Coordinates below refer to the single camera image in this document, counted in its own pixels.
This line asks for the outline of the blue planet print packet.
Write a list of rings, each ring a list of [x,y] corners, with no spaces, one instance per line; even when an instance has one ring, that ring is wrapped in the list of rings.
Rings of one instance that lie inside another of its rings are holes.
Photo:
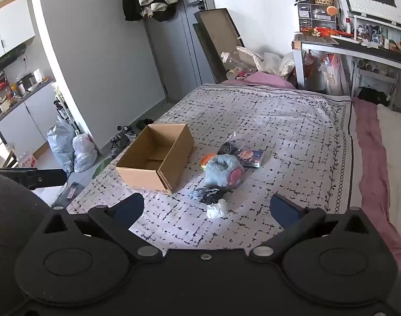
[[[238,153],[238,161],[243,167],[260,168],[264,158],[264,152],[246,149]]]

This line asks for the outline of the white soft packet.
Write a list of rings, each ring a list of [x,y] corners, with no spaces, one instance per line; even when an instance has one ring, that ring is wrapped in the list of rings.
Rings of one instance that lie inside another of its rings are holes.
[[[219,199],[217,203],[209,204],[206,207],[208,219],[224,218],[228,214],[228,205],[224,199]]]

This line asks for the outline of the blue fuzzy plush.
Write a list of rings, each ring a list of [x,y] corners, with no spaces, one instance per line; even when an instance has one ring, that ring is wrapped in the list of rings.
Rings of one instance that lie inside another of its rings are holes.
[[[244,168],[235,156],[217,155],[206,164],[205,186],[230,190],[241,183],[243,174]]]

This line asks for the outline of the grey black soft toy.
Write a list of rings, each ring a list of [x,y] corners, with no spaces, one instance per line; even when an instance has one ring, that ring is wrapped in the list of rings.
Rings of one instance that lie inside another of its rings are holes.
[[[220,188],[201,187],[192,191],[189,197],[191,200],[195,200],[206,205],[212,205],[217,204],[219,200],[223,198],[225,193],[225,190]]]

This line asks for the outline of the burger squishy toy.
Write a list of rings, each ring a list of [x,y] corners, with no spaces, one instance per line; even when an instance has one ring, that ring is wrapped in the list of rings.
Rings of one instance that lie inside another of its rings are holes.
[[[201,164],[200,164],[200,166],[201,166],[201,168],[203,169],[203,170],[205,170],[206,169],[206,166],[208,165],[208,162],[212,159],[212,158],[214,158],[214,157],[216,157],[217,156],[217,154],[216,153],[209,153],[209,154],[206,154],[205,156],[203,156],[202,157],[202,159],[200,160],[201,162]]]

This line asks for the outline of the black item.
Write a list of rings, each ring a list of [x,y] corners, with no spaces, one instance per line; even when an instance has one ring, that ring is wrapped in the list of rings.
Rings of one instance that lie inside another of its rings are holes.
[[[241,152],[243,147],[244,147],[243,139],[237,132],[233,131],[228,135],[226,141],[220,146],[217,154],[218,155],[228,154],[237,156]]]

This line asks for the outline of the grey garbage bag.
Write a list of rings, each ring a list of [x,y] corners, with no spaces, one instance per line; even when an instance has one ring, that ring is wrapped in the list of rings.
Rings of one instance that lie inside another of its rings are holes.
[[[66,173],[74,171],[73,138],[75,129],[60,116],[47,133],[47,141],[56,161]]]

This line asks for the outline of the grey sneakers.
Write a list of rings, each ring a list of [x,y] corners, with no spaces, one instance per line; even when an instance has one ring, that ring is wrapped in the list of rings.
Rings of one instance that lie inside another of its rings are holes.
[[[118,126],[117,130],[117,134],[110,139],[110,157],[112,159],[117,158],[137,137],[136,132],[130,126]]]

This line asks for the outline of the white black patterned bedspread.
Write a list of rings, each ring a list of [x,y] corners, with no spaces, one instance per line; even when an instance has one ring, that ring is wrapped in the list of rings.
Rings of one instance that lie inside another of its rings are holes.
[[[142,216],[135,235],[162,249],[251,249],[281,227],[269,205],[280,194],[301,207],[346,212],[353,182],[353,106],[345,96],[268,87],[200,86],[154,124],[186,124],[194,145],[177,188],[168,195],[133,189],[115,166],[125,149],[74,199],[67,210],[85,214],[96,205],[112,207],[139,192]],[[216,153],[231,132],[242,149],[264,152],[260,168],[244,168],[241,183],[224,194],[228,214],[208,219],[206,205],[191,200],[205,187],[201,159]]]

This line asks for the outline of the dark slippers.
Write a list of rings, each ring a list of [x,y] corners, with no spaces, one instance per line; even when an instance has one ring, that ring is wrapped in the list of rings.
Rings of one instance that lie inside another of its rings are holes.
[[[139,130],[142,131],[147,125],[153,124],[154,120],[150,118],[145,118],[145,119],[140,119],[136,122],[135,127]]]

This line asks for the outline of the white blanket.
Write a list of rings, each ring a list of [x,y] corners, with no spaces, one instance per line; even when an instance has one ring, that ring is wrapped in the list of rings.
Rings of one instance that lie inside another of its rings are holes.
[[[378,105],[377,116],[387,158],[389,220],[400,236],[401,254],[401,113]]]

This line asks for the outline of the pink pillow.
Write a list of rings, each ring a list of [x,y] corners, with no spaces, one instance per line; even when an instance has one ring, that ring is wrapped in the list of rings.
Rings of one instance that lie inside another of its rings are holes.
[[[246,86],[269,86],[272,88],[296,89],[296,87],[284,78],[264,72],[256,72],[243,78],[226,80],[222,84],[238,84]]]

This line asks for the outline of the clear plastic jar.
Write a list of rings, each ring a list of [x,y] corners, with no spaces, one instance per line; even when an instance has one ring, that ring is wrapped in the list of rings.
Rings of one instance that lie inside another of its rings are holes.
[[[237,51],[232,53],[223,51],[221,53],[221,60],[226,70],[244,67],[244,63],[242,62]]]

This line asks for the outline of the brown folded board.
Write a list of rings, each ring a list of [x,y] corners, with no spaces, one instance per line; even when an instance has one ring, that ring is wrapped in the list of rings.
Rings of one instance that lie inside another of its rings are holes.
[[[209,9],[194,14],[196,35],[207,58],[216,83],[227,79],[222,62],[223,52],[233,53],[237,46],[244,46],[241,35],[227,9]]]

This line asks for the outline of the white keyboard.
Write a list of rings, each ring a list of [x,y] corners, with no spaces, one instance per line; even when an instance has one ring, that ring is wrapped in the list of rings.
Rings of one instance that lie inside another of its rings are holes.
[[[374,0],[347,0],[352,12],[401,24],[401,9]]]

